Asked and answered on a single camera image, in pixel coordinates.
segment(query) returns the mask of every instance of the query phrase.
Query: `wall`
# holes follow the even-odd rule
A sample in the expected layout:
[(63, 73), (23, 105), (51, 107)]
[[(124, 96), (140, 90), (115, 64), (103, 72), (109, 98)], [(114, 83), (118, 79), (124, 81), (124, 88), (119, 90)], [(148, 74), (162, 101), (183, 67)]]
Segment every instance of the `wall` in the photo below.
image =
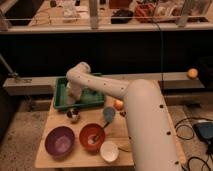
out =
[(163, 60), (160, 32), (0, 35), (0, 53), (21, 76), (65, 75), (80, 61), (103, 74), (176, 72), (213, 56), (212, 33), (164, 32)]
[[(3, 76), (0, 74), (0, 85), (3, 83)], [(4, 137), (7, 127), (12, 119), (17, 107), (16, 98), (10, 97), (7, 92), (0, 87), (0, 142)]]

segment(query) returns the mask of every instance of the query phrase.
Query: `ball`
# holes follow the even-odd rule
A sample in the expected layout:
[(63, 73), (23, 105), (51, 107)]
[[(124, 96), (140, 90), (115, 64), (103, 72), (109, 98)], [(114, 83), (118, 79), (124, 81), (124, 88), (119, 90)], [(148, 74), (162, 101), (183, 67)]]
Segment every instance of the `ball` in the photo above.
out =
[(188, 76), (190, 79), (195, 79), (195, 78), (197, 78), (197, 76), (198, 76), (198, 70), (195, 69), (195, 68), (189, 69), (188, 72), (187, 72), (187, 76)]
[(115, 101), (114, 101), (114, 108), (116, 109), (116, 110), (123, 110), (123, 106), (124, 106), (124, 104), (123, 104), (123, 102), (122, 101), (120, 101), (120, 100), (118, 100), (118, 99), (115, 99)]

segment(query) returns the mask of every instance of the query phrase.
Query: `white bowl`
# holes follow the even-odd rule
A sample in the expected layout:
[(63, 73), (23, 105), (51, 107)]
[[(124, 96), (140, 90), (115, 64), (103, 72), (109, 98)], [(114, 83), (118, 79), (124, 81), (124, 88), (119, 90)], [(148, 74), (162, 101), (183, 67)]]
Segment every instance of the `white bowl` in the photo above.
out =
[(114, 162), (118, 158), (118, 154), (118, 146), (112, 141), (105, 141), (101, 145), (100, 155), (106, 162)]

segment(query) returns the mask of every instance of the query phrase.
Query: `food item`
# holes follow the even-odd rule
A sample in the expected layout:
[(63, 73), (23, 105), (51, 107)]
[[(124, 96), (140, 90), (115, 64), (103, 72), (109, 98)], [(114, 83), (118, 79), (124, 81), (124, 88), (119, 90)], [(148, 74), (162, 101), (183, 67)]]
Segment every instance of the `food item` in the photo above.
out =
[(195, 78), (197, 78), (197, 76), (198, 76), (198, 70), (195, 69), (195, 68), (189, 69), (188, 72), (187, 72), (187, 76), (188, 76), (190, 79), (195, 79)]
[(134, 16), (139, 22), (150, 22), (154, 14), (155, 5), (153, 3), (138, 4), (135, 7)]
[(123, 110), (123, 106), (124, 106), (124, 104), (123, 104), (123, 102), (121, 100), (115, 99), (114, 108), (116, 110)]

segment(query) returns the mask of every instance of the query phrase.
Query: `purple bowl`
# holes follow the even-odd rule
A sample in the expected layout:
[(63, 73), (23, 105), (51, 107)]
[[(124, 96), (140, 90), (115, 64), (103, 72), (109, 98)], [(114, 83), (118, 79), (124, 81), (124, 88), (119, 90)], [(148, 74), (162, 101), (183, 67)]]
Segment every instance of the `purple bowl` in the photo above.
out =
[(60, 126), (50, 131), (47, 135), (45, 148), (53, 157), (64, 157), (73, 149), (74, 141), (73, 130), (66, 126)]

